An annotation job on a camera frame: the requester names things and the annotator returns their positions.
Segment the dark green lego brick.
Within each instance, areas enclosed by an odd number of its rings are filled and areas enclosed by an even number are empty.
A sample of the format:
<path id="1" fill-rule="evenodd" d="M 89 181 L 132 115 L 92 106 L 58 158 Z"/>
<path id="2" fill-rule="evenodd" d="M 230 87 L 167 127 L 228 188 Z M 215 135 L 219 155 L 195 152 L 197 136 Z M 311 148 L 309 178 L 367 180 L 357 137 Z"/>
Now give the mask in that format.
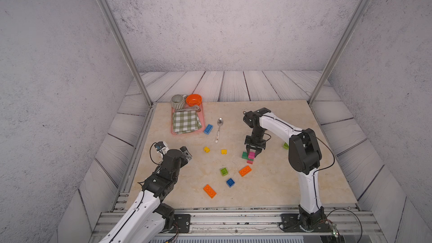
<path id="1" fill-rule="evenodd" d="M 246 160 L 249 160 L 249 154 L 247 152 L 243 152 L 242 153 L 242 158 L 246 159 Z"/>

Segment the orange lego brick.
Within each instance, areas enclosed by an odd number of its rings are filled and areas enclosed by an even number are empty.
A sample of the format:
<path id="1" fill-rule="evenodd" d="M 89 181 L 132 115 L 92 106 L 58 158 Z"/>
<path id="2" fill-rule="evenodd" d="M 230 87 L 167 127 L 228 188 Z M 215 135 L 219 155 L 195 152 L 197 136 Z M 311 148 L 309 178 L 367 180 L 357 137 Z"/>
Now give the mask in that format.
<path id="1" fill-rule="evenodd" d="M 247 175 L 248 173 L 250 173 L 252 171 L 250 166 L 245 166 L 243 167 L 239 172 L 239 175 L 241 175 L 242 177 L 244 177 L 245 175 Z"/>
<path id="2" fill-rule="evenodd" d="M 205 193 L 210 197 L 210 198 L 214 198 L 216 196 L 216 192 L 207 184 L 203 190 L 205 191 Z"/>

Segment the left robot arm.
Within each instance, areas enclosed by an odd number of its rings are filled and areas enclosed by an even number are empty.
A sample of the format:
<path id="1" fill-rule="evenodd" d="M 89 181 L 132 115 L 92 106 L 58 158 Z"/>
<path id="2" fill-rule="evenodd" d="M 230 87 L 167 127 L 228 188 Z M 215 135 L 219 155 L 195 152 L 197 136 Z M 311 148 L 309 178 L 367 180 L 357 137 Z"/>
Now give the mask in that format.
<path id="1" fill-rule="evenodd" d="M 120 221 L 101 240 L 103 243 L 149 243 L 174 226 L 174 209 L 163 203 L 174 189 L 180 169 L 192 160 L 187 147 L 169 149 L 164 142 L 153 146 L 163 160 L 141 183 L 142 190 Z"/>

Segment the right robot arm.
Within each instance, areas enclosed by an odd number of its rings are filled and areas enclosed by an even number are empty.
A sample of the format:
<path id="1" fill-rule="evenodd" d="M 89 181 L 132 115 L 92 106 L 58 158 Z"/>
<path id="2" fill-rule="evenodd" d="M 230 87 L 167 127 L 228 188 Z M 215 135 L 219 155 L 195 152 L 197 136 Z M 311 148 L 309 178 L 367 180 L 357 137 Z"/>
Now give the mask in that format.
<path id="1" fill-rule="evenodd" d="M 252 134 L 245 138 L 246 152 L 250 159 L 254 159 L 266 148 L 266 131 L 288 143 L 289 163 L 298 173 L 299 179 L 300 227 L 307 232 L 313 231 L 318 223 L 326 218 L 318 190 L 318 170 L 322 154 L 315 132 L 310 128 L 297 129 L 267 108 L 244 112 L 243 121 L 252 129 Z"/>

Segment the blue long lego brick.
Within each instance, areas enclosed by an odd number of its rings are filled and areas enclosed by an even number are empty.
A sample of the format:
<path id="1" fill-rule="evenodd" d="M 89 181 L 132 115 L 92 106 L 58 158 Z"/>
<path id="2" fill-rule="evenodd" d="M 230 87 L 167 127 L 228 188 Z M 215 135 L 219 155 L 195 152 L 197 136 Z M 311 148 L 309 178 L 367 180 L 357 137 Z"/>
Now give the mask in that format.
<path id="1" fill-rule="evenodd" d="M 205 129 L 204 129 L 204 133 L 205 133 L 206 135 L 209 135 L 210 132 L 212 131 L 212 129 L 213 129 L 213 125 L 208 124 L 208 125 L 205 127 Z"/>

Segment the lime green lego brick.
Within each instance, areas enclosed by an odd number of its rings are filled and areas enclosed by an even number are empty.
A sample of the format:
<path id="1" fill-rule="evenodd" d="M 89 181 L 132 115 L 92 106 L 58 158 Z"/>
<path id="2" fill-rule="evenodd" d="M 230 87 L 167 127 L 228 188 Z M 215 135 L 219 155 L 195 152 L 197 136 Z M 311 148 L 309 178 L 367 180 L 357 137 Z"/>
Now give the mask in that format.
<path id="1" fill-rule="evenodd" d="M 220 169 L 220 173 L 222 176 L 226 176 L 229 174 L 228 169 L 227 168 L 221 168 Z"/>

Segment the orange lego brick front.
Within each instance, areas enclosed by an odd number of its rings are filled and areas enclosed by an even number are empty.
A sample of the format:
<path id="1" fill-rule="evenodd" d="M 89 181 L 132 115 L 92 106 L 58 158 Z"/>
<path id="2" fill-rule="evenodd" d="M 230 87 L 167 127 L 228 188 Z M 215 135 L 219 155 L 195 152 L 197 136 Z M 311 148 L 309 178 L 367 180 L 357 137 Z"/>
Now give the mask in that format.
<path id="1" fill-rule="evenodd" d="M 216 196 L 216 192 L 207 184 L 203 190 L 205 191 L 205 193 L 210 197 L 210 198 L 214 198 Z"/>

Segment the green checkered cloth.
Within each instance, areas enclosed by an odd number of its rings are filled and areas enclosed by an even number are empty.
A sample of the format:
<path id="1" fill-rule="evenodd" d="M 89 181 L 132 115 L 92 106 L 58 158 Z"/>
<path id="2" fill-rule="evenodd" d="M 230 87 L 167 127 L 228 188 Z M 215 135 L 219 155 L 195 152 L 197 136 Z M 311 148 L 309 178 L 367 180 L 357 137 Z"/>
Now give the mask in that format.
<path id="1" fill-rule="evenodd" d="M 202 128 L 198 113 L 195 111 L 174 112 L 172 115 L 173 132 L 177 135 L 191 133 Z"/>

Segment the metal spoon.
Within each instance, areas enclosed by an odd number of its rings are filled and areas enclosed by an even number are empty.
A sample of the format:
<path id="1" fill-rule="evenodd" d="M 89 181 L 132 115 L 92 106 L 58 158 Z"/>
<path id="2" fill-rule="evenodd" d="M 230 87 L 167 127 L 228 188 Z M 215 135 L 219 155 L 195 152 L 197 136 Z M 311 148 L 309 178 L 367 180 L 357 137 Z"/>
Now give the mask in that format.
<path id="1" fill-rule="evenodd" d="M 218 130 L 217 130 L 217 134 L 216 134 L 215 143 L 219 142 L 220 130 L 221 130 L 221 126 L 223 126 L 223 119 L 222 118 L 218 119 L 217 126 L 218 126 Z"/>

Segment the metal utensil on tray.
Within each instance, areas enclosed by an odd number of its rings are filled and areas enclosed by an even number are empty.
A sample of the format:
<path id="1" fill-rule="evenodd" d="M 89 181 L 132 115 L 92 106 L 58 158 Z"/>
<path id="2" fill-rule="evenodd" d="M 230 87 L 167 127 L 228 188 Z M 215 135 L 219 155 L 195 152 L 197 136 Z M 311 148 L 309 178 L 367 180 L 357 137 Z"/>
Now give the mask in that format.
<path id="1" fill-rule="evenodd" d="M 192 107 L 178 109 L 175 112 L 183 112 L 183 111 L 195 111 L 195 112 L 199 113 L 201 111 L 201 108 L 198 105 L 194 105 Z"/>

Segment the striped grey mug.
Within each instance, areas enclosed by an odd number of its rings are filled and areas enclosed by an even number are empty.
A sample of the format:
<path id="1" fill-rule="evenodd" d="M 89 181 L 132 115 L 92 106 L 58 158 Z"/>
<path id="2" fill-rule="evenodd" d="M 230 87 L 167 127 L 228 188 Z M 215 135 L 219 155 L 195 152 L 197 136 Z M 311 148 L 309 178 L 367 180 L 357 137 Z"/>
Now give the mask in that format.
<path id="1" fill-rule="evenodd" d="M 186 106 L 186 94 L 176 94 L 171 98 L 171 107 L 174 110 L 181 110 L 184 109 Z"/>

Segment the orange bowl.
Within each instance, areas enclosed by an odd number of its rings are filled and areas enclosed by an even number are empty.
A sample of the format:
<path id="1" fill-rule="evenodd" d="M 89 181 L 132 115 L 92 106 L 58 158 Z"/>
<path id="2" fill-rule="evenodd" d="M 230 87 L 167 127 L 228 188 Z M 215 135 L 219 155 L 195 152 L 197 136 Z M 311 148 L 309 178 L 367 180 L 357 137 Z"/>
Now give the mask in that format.
<path id="1" fill-rule="evenodd" d="M 186 103 L 188 104 L 188 106 L 192 107 L 192 106 L 200 106 L 202 103 L 202 97 L 199 94 L 191 94 L 189 96 L 186 97 Z"/>

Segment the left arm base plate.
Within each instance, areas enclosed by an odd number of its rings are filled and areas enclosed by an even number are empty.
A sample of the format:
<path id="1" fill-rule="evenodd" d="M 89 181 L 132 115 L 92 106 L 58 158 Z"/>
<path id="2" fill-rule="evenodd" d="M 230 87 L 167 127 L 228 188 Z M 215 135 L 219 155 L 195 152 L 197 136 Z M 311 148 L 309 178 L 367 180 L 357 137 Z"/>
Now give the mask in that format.
<path id="1" fill-rule="evenodd" d="M 191 215 L 174 214 L 165 220 L 162 233 L 168 234 L 187 234 L 190 231 Z"/>

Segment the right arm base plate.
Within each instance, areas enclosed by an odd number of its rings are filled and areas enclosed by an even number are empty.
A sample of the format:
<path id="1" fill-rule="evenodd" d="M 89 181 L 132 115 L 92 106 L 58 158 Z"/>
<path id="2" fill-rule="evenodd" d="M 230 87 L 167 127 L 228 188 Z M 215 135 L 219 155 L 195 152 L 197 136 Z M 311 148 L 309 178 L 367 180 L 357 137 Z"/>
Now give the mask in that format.
<path id="1" fill-rule="evenodd" d="M 282 232 L 306 232 L 306 233 L 325 233 L 332 232 L 331 227 L 324 223 L 319 223 L 312 228 L 305 228 L 300 221 L 299 214 L 284 213 L 280 215 L 281 222 L 279 223 L 279 229 Z"/>

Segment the right aluminium frame post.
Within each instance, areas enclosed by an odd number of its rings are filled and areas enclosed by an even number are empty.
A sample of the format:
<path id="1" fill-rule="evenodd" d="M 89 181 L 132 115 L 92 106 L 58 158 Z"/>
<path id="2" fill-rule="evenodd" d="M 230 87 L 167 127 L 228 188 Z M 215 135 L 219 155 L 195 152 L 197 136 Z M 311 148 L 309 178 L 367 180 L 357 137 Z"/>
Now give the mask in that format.
<path id="1" fill-rule="evenodd" d="M 322 88 L 324 87 L 326 80 L 329 78 L 331 72 L 333 71 L 334 67 L 338 63 L 339 58 L 343 54 L 346 45 L 351 39 L 351 36 L 353 35 L 356 26 L 360 22 L 363 14 L 366 12 L 370 2 L 371 0 L 359 0 L 358 4 L 356 5 L 351 18 L 349 19 L 334 51 L 332 52 L 327 64 L 325 65 L 321 73 L 321 76 L 318 79 L 318 82 L 311 96 L 308 99 L 309 106 L 312 106 L 313 103 L 317 100 L 318 95 L 320 94 Z"/>

